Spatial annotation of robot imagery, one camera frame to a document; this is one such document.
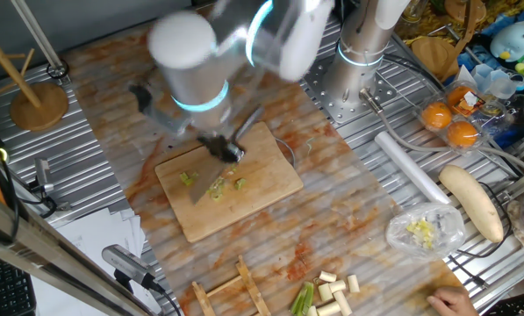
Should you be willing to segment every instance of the wooden stick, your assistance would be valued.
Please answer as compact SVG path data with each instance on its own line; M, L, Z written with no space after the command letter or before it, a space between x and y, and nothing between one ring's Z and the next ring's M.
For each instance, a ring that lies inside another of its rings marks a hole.
M32 48L30 50L30 53L27 55L27 58L24 61L24 66L22 67L22 71L19 73L19 74L22 75L22 77L24 77L25 72L27 71L27 66L30 64L30 61L32 61L33 53L35 53L35 49ZM6 92L6 90L14 87L15 85L16 85L16 83L8 83L8 84L6 84L2 88L0 88L0 94L3 94L4 92Z
M211 296L219 293L220 291L223 291L225 288L228 287L228 285L233 284L234 282L241 280L241 279L242 279L242 276L235 276L233 279L226 281L221 286L218 286L214 290L211 290L209 293L207 293L207 297L210 298Z
M203 285L197 284L195 281L192 283L192 285L195 296L197 296L197 300L199 301L199 306L201 306L201 309L203 310L203 314L205 316L217 316L215 311L212 309L211 302L209 301L207 294L205 294Z
M244 285L246 285L246 289L248 290L248 293L250 293L250 297L254 301L255 307L258 309L258 312L262 316L270 316L271 313L269 312L268 307L265 305L265 301L262 298L262 294L260 293L260 290L258 290L258 287L255 285L254 279L252 278L252 274L248 270L246 263L244 263L242 255L238 256L238 263L236 263L236 269L238 269L238 272L242 277L242 281L244 281Z
M449 68L456 60L458 55L463 51L464 47L470 42L470 40L472 40L472 36L474 36L479 2L480 0L470 0L466 3L466 17L464 17L464 24L466 25L466 29L464 30L464 35L462 36L461 40L459 40L458 43L456 43L455 49L453 49L452 52L449 52L449 57L447 58L447 61L445 61L445 64L441 68L440 73L442 74L442 83L445 80L447 80L447 78L449 78Z
M21 74L14 68L14 65L10 62L8 58L4 55L4 52L2 48L0 48L0 65L6 70L8 75L12 78L14 82L18 85L18 87L24 92L27 99L30 101L30 103L35 106L36 108L41 107L41 101L33 92L32 88L25 82L24 78Z
M25 58L25 54L6 54L6 58L8 59L20 59Z

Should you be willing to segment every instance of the wooden base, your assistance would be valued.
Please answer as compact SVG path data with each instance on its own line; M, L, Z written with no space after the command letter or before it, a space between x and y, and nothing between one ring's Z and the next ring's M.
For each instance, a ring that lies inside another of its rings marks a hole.
M41 131L59 122L68 110L65 91L54 83L35 83L31 86L41 101L41 107L33 106L23 92L12 100L10 117L20 128Z
M466 3L462 0L445 0L445 11L447 14L458 22L464 23L466 15ZM482 1L478 1L476 23L486 17L486 6Z
M438 38L421 38L412 43L413 53L440 80L445 75L442 73L442 68L454 49L448 42ZM448 72L449 75L458 73L456 60L453 61Z

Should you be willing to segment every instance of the orange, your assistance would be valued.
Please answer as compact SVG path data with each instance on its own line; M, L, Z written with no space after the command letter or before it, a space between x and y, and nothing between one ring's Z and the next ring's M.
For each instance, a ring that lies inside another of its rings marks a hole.
M454 90L452 90L447 95L447 101L449 103L449 106L457 105L463 99L464 95L467 92L474 93L474 90L466 86L456 87Z
M447 130L449 145L457 148L468 148L476 142L478 132L469 122L455 122Z
M448 106L442 102L433 102L421 113L427 129L442 129L451 123L453 115Z

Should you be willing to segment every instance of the wooden cutting board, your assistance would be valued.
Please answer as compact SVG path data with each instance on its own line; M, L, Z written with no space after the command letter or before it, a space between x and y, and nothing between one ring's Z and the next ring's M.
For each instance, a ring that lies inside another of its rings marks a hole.
M205 147L156 166L156 175L189 242L199 241L303 188L265 123L254 125L240 144L246 154L232 175L223 175L229 181L218 201L205 196L194 205L189 193L192 186L180 180L180 174L191 175L211 159ZM246 184L236 190L234 183L241 178Z

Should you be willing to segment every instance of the wooden sticks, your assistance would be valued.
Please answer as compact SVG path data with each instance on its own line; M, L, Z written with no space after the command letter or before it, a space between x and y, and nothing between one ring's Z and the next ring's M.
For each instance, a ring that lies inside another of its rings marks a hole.
M212 309L209 297L219 293L220 291L223 291L225 288L227 288L231 284L236 283L238 280L242 280L242 282L246 286L246 289L248 290L248 293L250 294L250 297L254 301L256 309L258 310L258 312L252 316L270 316L271 312L269 312L269 309L266 306L265 301L263 300L260 290L258 290L258 287L255 285L254 279L252 278L252 273L248 270L246 263L244 263L242 255L238 256L238 263L236 263L236 269L239 273L238 276L235 276L234 278L224 282L222 285L214 288L213 290L207 293L205 292L205 289L201 284L198 284L196 282L192 283L193 291L197 296L197 300L199 301L201 310L203 310L203 314L205 316L217 316L215 314L215 311Z

